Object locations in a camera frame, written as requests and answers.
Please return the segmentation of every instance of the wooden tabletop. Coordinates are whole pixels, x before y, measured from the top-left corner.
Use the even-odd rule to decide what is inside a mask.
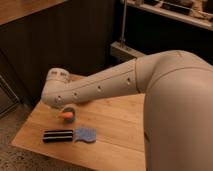
[[[0,25],[67,0],[0,0]]]
[[[58,118],[60,110],[39,102],[12,144],[94,170],[145,171],[143,101],[140,94],[69,104],[76,110],[72,124]],[[96,142],[42,142],[45,130],[79,126],[95,128]]]

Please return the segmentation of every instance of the wooden table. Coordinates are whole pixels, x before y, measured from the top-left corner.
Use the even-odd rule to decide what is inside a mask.
[[[145,171],[143,101],[140,94],[69,104],[76,110],[72,124],[58,118],[59,110],[39,102],[12,144],[94,170]],[[78,126],[96,128],[96,142],[42,142],[45,130]]]

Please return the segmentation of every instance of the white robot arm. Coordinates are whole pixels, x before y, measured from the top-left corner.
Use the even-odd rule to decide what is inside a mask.
[[[185,51],[137,58],[79,81],[48,72],[42,100],[53,107],[145,93],[148,171],[213,170],[213,68]]]

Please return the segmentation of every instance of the floor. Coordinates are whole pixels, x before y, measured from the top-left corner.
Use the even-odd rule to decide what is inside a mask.
[[[11,141],[29,113],[27,107],[19,105],[0,119],[0,171],[90,171],[11,146]]]

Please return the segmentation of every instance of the shelf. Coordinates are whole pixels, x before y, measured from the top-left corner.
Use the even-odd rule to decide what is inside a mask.
[[[162,9],[159,7],[151,6],[151,5],[148,5],[145,3],[141,4],[141,5],[136,5],[135,1],[133,1],[133,0],[128,0],[127,5],[147,11],[147,12],[158,14],[158,15],[161,15],[164,17],[168,17],[168,18],[171,18],[171,19],[174,19],[177,21],[181,21],[184,23],[188,23],[188,24],[200,27],[200,28],[204,28],[204,29],[213,31],[213,23],[211,23],[207,20],[197,19],[197,18],[194,18],[191,16],[177,13],[177,12],[173,12],[173,11],[169,11],[169,10]]]

